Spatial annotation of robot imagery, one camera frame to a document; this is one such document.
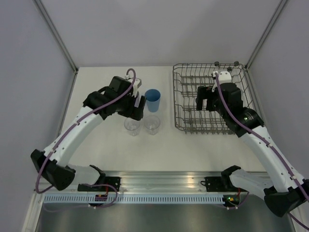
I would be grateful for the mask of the blue plastic cup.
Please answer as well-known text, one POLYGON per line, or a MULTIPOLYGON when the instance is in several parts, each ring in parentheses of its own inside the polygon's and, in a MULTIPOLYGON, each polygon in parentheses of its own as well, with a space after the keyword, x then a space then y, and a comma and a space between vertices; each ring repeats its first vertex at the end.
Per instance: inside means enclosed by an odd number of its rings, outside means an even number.
POLYGON ((157 89, 149 89, 145 92, 146 105, 151 113, 155 113, 159 109, 161 93, 157 89))

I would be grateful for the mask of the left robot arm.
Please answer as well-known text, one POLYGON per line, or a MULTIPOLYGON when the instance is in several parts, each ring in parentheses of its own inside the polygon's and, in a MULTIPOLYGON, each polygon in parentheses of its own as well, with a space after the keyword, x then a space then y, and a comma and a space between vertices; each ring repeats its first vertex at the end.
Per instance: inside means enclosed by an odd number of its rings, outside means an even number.
POLYGON ((39 176, 57 190, 71 185, 78 176, 78 168, 70 167, 69 161, 96 126, 114 113, 136 121, 143 118, 146 97, 139 94, 140 86, 139 78, 114 76, 108 86, 90 93, 66 131, 44 150, 31 153, 39 176))

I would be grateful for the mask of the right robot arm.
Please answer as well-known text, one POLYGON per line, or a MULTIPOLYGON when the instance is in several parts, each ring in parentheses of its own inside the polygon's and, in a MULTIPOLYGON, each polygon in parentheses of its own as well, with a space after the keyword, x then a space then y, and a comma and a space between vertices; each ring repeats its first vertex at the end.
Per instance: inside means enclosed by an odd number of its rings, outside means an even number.
POLYGON ((234 165, 221 173, 220 184, 224 190, 246 190, 264 200, 268 209, 278 217, 308 201, 309 181, 280 152, 257 112, 243 105, 242 92, 236 84, 200 86, 196 104, 198 111, 203 107, 210 112, 216 111, 227 127, 256 155, 270 177, 265 181, 234 165))

